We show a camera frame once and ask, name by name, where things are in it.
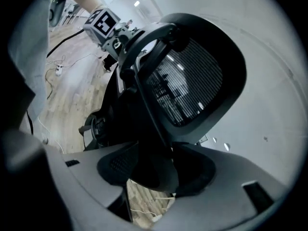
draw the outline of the black strap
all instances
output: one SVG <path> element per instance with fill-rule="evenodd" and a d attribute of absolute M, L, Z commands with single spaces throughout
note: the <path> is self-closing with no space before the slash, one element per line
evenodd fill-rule
<path fill-rule="evenodd" d="M 27 117 L 28 117 L 29 124 L 30 124 L 31 134 L 33 135 L 33 123 L 32 123 L 32 120 L 31 120 L 29 114 L 28 114 L 28 111 L 27 111 Z"/>

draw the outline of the power socket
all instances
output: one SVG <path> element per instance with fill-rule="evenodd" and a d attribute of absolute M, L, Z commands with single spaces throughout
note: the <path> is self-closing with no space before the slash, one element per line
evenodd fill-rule
<path fill-rule="evenodd" d="M 57 68 L 56 68 L 56 76 L 60 76 L 61 75 L 62 69 L 63 69 L 63 65 L 62 64 L 58 64 Z"/>

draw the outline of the gray fabric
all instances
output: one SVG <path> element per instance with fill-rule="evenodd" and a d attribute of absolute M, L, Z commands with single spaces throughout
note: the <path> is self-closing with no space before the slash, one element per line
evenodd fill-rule
<path fill-rule="evenodd" d="M 28 108 L 31 120 L 36 120 L 46 102 L 44 71 L 49 44 L 48 19 L 51 0 L 34 0 L 17 24 L 8 44 L 12 61 L 34 91 Z"/>

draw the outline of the power strip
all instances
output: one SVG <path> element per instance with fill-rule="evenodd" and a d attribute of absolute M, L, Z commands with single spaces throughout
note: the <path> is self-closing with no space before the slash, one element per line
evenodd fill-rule
<path fill-rule="evenodd" d="M 60 76 L 61 75 L 62 69 L 63 69 L 63 65 L 62 64 L 58 64 L 57 68 L 56 68 L 56 76 Z"/>

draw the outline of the wooden floor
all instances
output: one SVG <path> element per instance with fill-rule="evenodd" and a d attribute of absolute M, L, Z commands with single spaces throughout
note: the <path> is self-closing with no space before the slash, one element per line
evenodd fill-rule
<path fill-rule="evenodd" d="M 65 26 L 51 32 L 50 50 L 77 31 L 79 29 L 74 26 Z M 47 59 L 46 71 L 56 67 L 53 61 L 57 60 L 55 63 L 61 63 L 61 59 L 64 68 L 60 76 L 55 75 L 54 69 L 48 71 L 47 79 L 52 84 L 53 91 L 39 118 L 54 138 L 50 138 L 49 133 L 43 129 L 42 131 L 49 137 L 49 143 L 60 150 L 58 142 L 65 154 L 82 152 L 84 149 L 78 128 L 84 124 L 91 112 L 101 107 L 105 89 L 111 77 L 111 73 L 103 69 L 102 59 L 106 55 L 107 53 L 98 49 L 83 32 L 63 43 Z M 51 87 L 47 82 L 46 87 L 49 94 Z M 131 209 L 148 212 L 145 214 L 132 211 L 134 223 L 140 227 L 150 228 L 153 225 L 153 217 L 166 212 L 169 200 L 161 199 L 166 197 L 164 193 L 151 191 L 131 180 L 128 181 Z"/>

